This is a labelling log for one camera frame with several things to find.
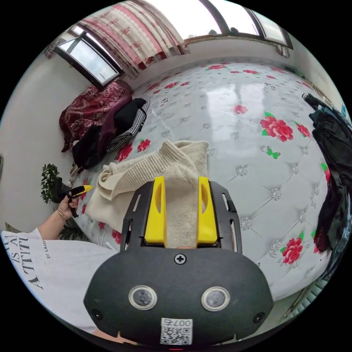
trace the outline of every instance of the window frame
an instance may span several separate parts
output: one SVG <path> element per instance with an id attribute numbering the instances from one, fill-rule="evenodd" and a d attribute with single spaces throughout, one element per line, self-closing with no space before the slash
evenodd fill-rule
<path id="1" fill-rule="evenodd" d="M 77 25 L 74 25 L 73 27 L 68 30 L 68 33 L 71 35 L 75 36 L 75 39 L 67 40 L 63 43 L 60 43 L 57 45 L 54 49 L 54 52 L 58 54 L 60 57 L 62 57 L 65 61 L 67 61 L 73 68 L 75 68 L 81 75 L 83 75 L 88 81 L 90 81 L 95 87 L 97 87 L 99 90 L 104 90 L 104 88 L 110 84 L 112 81 L 115 79 L 121 77 L 124 74 L 124 71 L 121 69 L 121 67 L 118 65 L 118 63 L 111 57 L 109 56 L 103 48 L 101 48 L 94 40 L 89 38 L 87 35 L 87 32 L 83 30 L 81 34 L 78 34 L 73 30 L 74 27 L 79 27 Z M 73 48 L 80 42 L 83 41 L 86 45 L 88 45 L 91 49 L 93 49 L 97 55 L 99 55 L 113 70 L 116 71 L 116 74 L 111 76 L 109 79 L 105 80 L 104 82 L 100 82 L 90 71 L 88 71 L 79 61 L 77 61 L 74 57 L 70 55 L 69 52 L 63 50 L 60 48 L 60 45 L 67 43 L 69 41 L 72 41 Z"/>
<path id="2" fill-rule="evenodd" d="M 289 49 L 293 50 L 292 42 L 291 39 L 287 33 L 286 30 L 284 30 L 282 27 L 277 25 L 282 33 L 282 36 L 284 37 L 285 43 L 281 41 L 276 41 L 274 39 L 266 38 L 264 33 L 264 29 L 262 24 L 260 23 L 259 19 L 256 17 L 254 12 L 250 10 L 247 7 L 242 6 L 247 13 L 249 14 L 250 18 L 252 19 L 257 32 L 259 35 L 254 35 L 254 34 L 249 34 L 249 33 L 238 33 L 238 34 L 233 34 L 230 32 L 230 28 L 227 25 L 224 17 L 221 15 L 220 11 L 216 8 L 215 5 L 213 5 L 209 0 L 198 0 L 200 3 L 204 5 L 204 7 L 210 12 L 210 14 L 213 16 L 214 20 L 216 21 L 217 25 L 219 26 L 221 30 L 221 34 L 206 34 L 203 36 L 197 36 L 193 38 L 186 38 L 184 39 L 185 43 L 191 43 L 194 40 L 201 39 L 201 38 L 209 38 L 209 37 L 243 37 L 243 38 L 250 38 L 250 39 L 258 39 L 267 43 L 271 44 L 277 44 L 281 45 L 283 47 L 288 47 Z"/>

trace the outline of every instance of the bracelet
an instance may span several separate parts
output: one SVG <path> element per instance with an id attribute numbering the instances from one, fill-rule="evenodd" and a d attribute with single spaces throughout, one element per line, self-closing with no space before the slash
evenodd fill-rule
<path id="1" fill-rule="evenodd" d="M 68 220 L 69 218 L 64 215 L 59 209 L 58 209 L 58 213 L 65 219 L 65 220 Z"/>

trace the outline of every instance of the red blanket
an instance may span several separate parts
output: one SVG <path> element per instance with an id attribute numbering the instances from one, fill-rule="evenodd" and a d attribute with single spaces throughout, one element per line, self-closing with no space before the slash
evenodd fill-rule
<path id="1" fill-rule="evenodd" d="M 61 113 L 59 125 L 65 142 L 61 152 L 69 150 L 91 125 L 102 125 L 110 109 L 131 93 L 131 87 L 124 81 L 112 82 L 103 91 L 89 86 Z"/>

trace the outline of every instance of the black device housing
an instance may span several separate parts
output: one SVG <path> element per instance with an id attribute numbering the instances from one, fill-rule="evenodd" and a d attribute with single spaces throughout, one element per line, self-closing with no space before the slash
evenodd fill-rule
<path id="1" fill-rule="evenodd" d="M 147 245 L 144 240 L 153 184 L 135 192 L 123 222 L 120 253 L 105 261 L 90 282 L 84 305 L 94 323 L 108 335 L 116 337 L 120 332 L 144 345 L 160 346 L 162 318 L 192 319 L 192 346 L 253 334 L 270 313 L 273 300 L 260 268 L 242 255 L 239 219 L 228 191 L 210 182 L 216 245 L 169 249 Z M 233 250 L 232 222 L 237 252 Z M 179 254 L 186 257 L 182 265 L 175 262 Z M 131 289 L 138 285 L 149 286 L 157 294 L 157 303 L 150 310 L 136 309 L 129 301 Z M 229 304 L 220 311 L 208 311 L 201 303 L 203 293 L 214 286 L 230 294 Z"/>

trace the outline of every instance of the human arm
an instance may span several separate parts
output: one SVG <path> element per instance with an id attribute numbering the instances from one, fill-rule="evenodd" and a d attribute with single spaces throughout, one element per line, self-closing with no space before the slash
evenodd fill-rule
<path id="1" fill-rule="evenodd" d="M 77 209 L 78 199 L 74 199 L 72 203 L 69 204 L 69 199 L 66 196 L 59 204 L 58 210 L 51 214 L 50 217 L 38 227 L 38 231 L 43 240 L 58 239 L 59 233 L 63 229 L 66 220 L 72 217 L 70 206 Z"/>

